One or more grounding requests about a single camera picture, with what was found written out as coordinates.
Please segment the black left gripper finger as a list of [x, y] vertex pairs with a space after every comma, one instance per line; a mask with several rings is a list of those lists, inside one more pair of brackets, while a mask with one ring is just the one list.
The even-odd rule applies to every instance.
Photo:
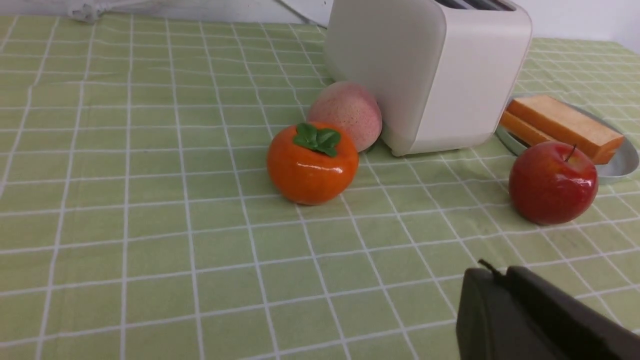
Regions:
[[637, 360], [640, 338], [523, 266], [464, 271], [462, 360]]

